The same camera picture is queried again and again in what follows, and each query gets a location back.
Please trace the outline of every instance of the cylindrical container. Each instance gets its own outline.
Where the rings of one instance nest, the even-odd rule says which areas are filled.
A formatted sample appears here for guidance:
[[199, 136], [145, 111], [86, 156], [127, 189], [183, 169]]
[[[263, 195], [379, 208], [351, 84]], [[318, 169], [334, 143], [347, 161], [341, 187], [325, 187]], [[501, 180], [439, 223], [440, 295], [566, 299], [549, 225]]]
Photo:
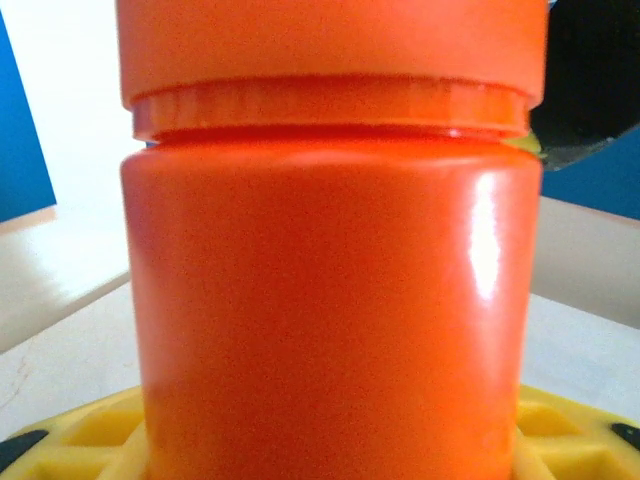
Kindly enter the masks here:
[[149, 477], [507, 480], [544, 0], [119, 2]]

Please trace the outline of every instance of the jar body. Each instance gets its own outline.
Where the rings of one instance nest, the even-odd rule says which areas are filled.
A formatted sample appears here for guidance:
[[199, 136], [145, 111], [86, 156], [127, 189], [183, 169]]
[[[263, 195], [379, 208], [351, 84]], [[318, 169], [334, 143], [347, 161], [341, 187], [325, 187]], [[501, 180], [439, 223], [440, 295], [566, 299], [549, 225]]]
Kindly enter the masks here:
[[198, 140], [122, 177], [151, 479], [510, 478], [535, 159]]

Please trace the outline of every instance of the yellow grid platform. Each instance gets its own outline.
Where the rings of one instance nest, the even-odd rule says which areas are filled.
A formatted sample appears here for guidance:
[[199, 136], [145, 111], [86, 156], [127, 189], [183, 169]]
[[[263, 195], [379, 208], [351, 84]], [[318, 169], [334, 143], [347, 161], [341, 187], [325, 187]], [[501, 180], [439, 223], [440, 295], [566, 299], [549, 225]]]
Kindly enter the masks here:
[[[513, 480], [640, 480], [640, 452], [609, 428], [629, 421], [522, 387]], [[31, 425], [46, 430], [0, 480], [142, 480], [147, 443], [134, 388]]]

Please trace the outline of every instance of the black object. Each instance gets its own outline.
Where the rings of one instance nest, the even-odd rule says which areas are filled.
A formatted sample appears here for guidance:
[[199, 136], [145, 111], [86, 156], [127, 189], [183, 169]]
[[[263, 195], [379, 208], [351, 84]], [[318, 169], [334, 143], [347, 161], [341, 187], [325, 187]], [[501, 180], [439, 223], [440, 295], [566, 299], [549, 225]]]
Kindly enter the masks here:
[[640, 123], [640, 0], [558, 0], [543, 103], [531, 126], [557, 170]]
[[611, 430], [640, 452], [640, 428], [632, 427], [626, 423], [614, 423], [611, 425]]
[[32, 430], [0, 442], [0, 473], [27, 453], [31, 447], [49, 434], [46, 430]]

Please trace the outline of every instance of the orange jar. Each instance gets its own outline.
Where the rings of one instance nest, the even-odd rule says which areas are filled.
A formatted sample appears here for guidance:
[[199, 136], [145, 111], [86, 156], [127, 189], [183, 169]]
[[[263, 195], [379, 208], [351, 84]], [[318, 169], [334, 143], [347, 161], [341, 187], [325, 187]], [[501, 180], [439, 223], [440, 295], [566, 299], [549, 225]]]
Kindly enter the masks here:
[[544, 0], [119, 2], [152, 480], [507, 480]]

